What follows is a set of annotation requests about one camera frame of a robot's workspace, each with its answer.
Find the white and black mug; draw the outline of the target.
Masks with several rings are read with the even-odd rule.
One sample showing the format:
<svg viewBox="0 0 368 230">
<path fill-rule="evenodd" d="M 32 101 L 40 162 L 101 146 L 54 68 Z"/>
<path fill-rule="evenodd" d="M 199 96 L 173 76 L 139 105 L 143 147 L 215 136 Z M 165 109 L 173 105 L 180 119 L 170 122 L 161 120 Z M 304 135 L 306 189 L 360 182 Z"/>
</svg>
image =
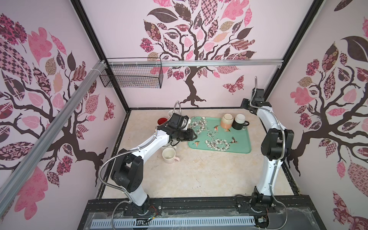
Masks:
<svg viewBox="0 0 368 230">
<path fill-rule="evenodd" d="M 250 125 L 249 121 L 246 120 L 245 115 L 243 114 L 237 114 L 232 123 L 232 127 L 235 130 L 247 129 L 249 125 Z"/>
</svg>

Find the white ribbed base mug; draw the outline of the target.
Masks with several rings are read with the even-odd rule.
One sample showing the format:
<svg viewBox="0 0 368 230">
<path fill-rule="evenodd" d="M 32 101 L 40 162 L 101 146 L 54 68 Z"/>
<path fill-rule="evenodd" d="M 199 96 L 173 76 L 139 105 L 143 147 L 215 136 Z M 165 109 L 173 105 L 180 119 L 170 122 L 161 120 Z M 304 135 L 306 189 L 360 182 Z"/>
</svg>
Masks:
<svg viewBox="0 0 368 230">
<path fill-rule="evenodd" d="M 173 113 L 177 113 L 177 110 L 175 110 L 175 111 L 174 110 L 170 110 L 168 112 L 168 117 L 170 118 Z"/>
</svg>

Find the pale pink mug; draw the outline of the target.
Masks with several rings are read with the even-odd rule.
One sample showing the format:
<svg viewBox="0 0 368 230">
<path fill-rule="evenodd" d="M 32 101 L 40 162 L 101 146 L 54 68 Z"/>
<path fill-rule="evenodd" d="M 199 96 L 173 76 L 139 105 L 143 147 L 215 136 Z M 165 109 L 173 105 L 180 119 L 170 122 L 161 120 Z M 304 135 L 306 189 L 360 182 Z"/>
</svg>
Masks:
<svg viewBox="0 0 368 230">
<path fill-rule="evenodd" d="M 162 157 L 165 163 L 173 164 L 175 162 L 180 162 L 180 159 L 176 156 L 175 148 L 165 148 L 162 152 Z"/>
</svg>

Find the white mug red inside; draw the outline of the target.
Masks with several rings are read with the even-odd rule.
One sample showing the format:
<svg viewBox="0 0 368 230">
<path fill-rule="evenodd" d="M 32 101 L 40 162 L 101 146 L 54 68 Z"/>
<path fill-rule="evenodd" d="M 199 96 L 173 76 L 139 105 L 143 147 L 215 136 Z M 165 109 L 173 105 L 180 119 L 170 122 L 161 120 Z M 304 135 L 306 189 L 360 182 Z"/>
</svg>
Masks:
<svg viewBox="0 0 368 230">
<path fill-rule="evenodd" d="M 157 124 L 158 125 L 162 125 L 162 124 L 164 124 L 165 122 L 167 122 L 168 121 L 168 119 L 166 118 L 166 117 L 161 117 L 161 118 L 159 118 L 158 120 L 157 120 Z"/>
</svg>

